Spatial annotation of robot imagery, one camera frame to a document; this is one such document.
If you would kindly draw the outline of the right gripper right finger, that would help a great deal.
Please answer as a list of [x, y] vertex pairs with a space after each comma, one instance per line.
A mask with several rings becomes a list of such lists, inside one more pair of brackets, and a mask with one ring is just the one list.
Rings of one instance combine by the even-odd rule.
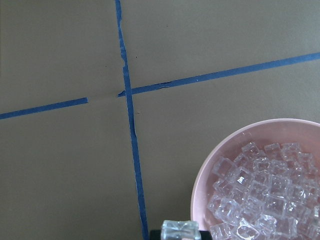
[[201, 240], [212, 240], [212, 235], [209, 231], [200, 230]]

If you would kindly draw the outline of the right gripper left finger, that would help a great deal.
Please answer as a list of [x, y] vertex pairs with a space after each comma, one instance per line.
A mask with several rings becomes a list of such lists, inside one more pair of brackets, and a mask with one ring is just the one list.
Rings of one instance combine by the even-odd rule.
[[161, 240], [161, 233], [162, 231], [160, 229], [152, 229], [149, 232], [149, 240]]

